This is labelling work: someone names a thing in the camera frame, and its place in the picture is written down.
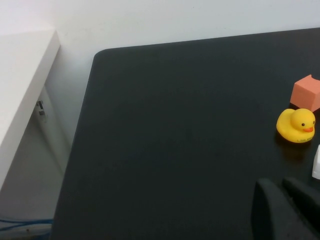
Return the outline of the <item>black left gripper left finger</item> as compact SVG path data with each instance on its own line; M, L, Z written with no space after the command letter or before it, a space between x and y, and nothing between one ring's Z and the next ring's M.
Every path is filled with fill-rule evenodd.
M267 178L255 184L251 228L255 240L319 239L319 233L304 219L283 185Z

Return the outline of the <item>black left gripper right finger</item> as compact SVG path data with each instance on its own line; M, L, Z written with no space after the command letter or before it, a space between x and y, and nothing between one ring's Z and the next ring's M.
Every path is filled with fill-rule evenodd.
M284 178L282 186L304 219L319 234L320 192L292 177Z

